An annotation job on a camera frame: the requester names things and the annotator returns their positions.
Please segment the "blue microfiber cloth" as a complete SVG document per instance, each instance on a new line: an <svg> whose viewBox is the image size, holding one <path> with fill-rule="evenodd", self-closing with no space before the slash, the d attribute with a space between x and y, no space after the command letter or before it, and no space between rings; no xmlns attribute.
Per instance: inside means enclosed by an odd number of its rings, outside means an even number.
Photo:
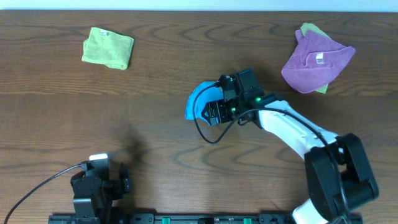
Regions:
<svg viewBox="0 0 398 224"><path fill-rule="evenodd" d="M201 112L205 109L205 105L212 101L218 101L223 99L223 92L218 87L211 87L205 90L196 100L195 103L195 112L193 113L193 102L198 94L204 90L205 88L214 85L215 82L202 82L199 84L192 94L189 96L187 105L185 108L185 119L193 121L193 115L196 118L203 120L205 123L210 125L210 123L206 120L206 118L201 114Z"/></svg>

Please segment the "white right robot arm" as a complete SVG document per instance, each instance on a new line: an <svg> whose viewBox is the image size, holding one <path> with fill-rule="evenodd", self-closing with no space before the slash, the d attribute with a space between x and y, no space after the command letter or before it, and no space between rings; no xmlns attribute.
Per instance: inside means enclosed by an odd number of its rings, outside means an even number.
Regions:
<svg viewBox="0 0 398 224"><path fill-rule="evenodd" d="M340 136L317 126L275 94L204 104L200 112L211 125L253 122L304 160L309 199L293 211L295 223L360 223L352 211L378 197L376 179L356 135Z"/></svg>

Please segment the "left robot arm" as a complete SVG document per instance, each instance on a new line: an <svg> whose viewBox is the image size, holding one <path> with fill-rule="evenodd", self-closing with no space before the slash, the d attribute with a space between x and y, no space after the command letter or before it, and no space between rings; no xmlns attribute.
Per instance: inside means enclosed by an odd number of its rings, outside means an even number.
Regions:
<svg viewBox="0 0 398 224"><path fill-rule="evenodd" d="M110 178L108 159L85 161L83 170L71 178L76 223L129 223L128 216L113 202L131 192L129 172L119 166L116 179Z"/></svg>

